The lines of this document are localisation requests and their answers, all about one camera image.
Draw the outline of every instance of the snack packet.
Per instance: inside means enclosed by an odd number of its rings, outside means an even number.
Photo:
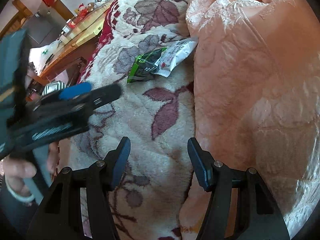
[[[196,37],[174,43],[155,63],[157,69],[151,73],[168,77],[171,71],[191,54],[197,44],[198,38]]]
[[[190,55],[197,44],[198,39],[193,37],[177,41],[168,48],[136,56],[127,83],[146,81],[150,78],[150,74],[168,77],[171,71]]]
[[[150,72],[157,68],[155,63],[159,61],[162,52],[166,49],[167,48],[156,49],[136,56],[127,83],[147,80]]]

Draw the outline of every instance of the wooden table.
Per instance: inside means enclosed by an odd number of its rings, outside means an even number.
[[[40,77],[52,81],[65,69],[80,63],[81,58],[87,60],[96,49],[99,41],[98,34],[113,0],[96,8],[88,14],[66,37],[69,42],[61,43],[58,51],[51,59]]]

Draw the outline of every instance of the fingernail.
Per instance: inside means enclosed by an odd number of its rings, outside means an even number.
[[[24,171],[27,178],[32,178],[37,173],[35,166],[31,164],[26,164],[24,166]]]

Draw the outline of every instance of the floral blanket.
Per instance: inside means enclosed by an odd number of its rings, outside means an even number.
[[[88,167],[131,140],[128,165],[109,202],[121,240],[181,237],[179,210],[188,194],[192,166],[187,141],[195,134],[193,56],[168,77],[126,84],[134,58],[189,36],[188,0],[115,0],[100,43],[79,81],[94,88],[118,82],[122,97],[96,110],[90,130],[73,138],[69,166]],[[82,210],[90,235],[85,196]]]

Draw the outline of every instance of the purple leaf pattern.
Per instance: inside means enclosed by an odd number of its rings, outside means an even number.
[[[127,203],[132,208],[137,208],[142,205],[143,197],[137,190],[131,190],[126,195]]]
[[[136,46],[122,49],[114,65],[115,72],[118,74],[127,74],[137,55],[139,55],[139,49]]]
[[[178,101],[176,99],[161,106],[158,113],[153,120],[151,126],[151,138],[156,139],[159,135],[163,134],[166,130],[176,124],[179,117]]]
[[[186,91],[193,93],[193,82],[178,88],[175,92],[171,92],[165,88],[155,87],[143,93],[144,96],[147,96],[154,101],[169,101],[160,107],[153,119],[153,123],[151,125],[152,140],[155,140],[159,135],[163,134],[176,124],[179,117],[178,96],[180,93]]]
[[[144,92],[143,95],[149,97],[154,101],[162,101],[162,102],[173,100],[175,98],[174,93],[172,93],[171,91],[165,88],[159,88],[159,87],[152,88]]]
[[[133,176],[133,182],[138,186],[146,186],[150,183],[150,179],[146,176]]]
[[[151,27],[178,23],[179,11],[171,1],[142,0],[137,2],[134,8],[141,14],[137,23],[143,25],[142,32],[150,30]]]
[[[175,1],[175,2],[182,2],[183,0],[173,0],[173,1]]]
[[[126,23],[136,26],[136,17],[137,13],[133,11],[131,8],[127,8],[126,13],[123,15],[123,19]]]
[[[138,48],[140,54],[154,50],[159,44],[158,35],[148,35],[143,41],[140,41]]]

